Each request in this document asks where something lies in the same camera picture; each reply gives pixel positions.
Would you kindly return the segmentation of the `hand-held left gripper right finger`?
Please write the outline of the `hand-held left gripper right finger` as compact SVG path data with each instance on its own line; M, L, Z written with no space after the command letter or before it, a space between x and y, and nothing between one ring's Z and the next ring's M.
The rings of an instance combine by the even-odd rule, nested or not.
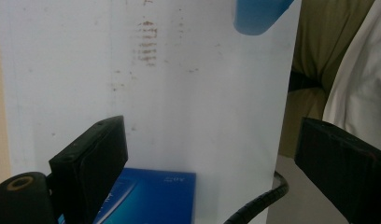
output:
M350 224L381 224L381 150L304 118L294 160Z

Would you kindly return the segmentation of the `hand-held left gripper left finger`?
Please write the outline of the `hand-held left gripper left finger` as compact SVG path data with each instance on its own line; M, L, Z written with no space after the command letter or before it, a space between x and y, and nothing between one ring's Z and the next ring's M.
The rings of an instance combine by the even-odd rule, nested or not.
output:
M124 118L94 123L49 160L67 224L92 224L128 160Z

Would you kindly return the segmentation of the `blue box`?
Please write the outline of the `blue box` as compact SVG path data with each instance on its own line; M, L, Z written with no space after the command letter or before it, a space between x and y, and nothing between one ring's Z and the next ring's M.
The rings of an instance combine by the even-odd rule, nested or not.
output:
M112 184L92 224L193 224L195 173L124 168L116 178L88 177L92 189Z

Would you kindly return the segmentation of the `blue rubber bulb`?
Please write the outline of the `blue rubber bulb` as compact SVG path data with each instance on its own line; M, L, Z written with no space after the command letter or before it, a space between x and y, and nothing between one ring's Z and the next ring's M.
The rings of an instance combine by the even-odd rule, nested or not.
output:
M294 0L233 0L233 26L242 35L261 35Z

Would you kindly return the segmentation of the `white cloth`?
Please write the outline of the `white cloth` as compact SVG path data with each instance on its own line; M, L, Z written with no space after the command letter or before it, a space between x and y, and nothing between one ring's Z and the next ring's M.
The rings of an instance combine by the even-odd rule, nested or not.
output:
M381 0L346 51L323 119L381 150Z

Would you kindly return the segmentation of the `olive cloth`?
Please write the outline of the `olive cloth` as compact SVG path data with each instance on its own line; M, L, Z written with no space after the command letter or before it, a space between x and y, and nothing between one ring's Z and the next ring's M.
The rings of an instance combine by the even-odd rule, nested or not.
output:
M304 117L323 117L339 66L374 1L302 0L280 156L295 155Z

